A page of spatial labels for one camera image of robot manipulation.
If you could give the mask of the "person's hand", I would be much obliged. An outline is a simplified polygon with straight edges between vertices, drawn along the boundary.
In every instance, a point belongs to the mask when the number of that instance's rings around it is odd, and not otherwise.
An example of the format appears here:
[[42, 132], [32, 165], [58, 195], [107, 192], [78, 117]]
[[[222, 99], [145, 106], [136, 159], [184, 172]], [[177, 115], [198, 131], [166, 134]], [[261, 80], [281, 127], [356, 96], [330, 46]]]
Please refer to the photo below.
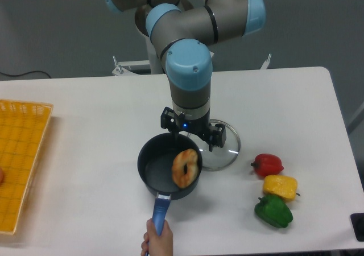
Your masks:
[[146, 229], [141, 244], [141, 256], [173, 256], [173, 232], [169, 227], [167, 220], [164, 221], [164, 226], [161, 235], [156, 232], [155, 225], [152, 219], [147, 220]]

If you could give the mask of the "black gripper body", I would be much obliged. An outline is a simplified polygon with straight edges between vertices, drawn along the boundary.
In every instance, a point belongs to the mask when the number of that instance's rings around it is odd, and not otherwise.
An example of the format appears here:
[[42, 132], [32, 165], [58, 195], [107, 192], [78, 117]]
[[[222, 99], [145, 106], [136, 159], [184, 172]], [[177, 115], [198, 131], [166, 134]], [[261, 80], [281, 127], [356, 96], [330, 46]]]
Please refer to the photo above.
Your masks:
[[198, 136], [208, 144], [209, 138], [215, 139], [215, 147], [223, 148], [226, 141], [226, 130], [222, 124], [212, 125], [210, 110], [198, 118], [188, 119], [186, 115], [177, 115], [171, 108], [165, 107], [160, 117], [161, 128], [169, 132], [178, 130]]

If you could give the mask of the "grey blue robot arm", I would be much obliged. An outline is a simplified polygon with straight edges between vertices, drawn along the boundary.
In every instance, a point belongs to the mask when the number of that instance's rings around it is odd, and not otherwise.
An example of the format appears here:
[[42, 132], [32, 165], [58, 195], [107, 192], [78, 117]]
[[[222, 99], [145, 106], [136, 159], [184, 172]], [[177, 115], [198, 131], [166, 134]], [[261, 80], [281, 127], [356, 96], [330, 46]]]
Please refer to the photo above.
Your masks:
[[204, 0], [186, 10], [181, 0], [105, 0], [117, 11], [147, 7], [144, 31], [169, 81], [172, 107], [161, 115], [161, 127], [174, 136], [185, 131], [210, 148], [223, 147], [225, 126], [210, 122], [213, 72], [209, 46], [263, 28], [263, 0]]

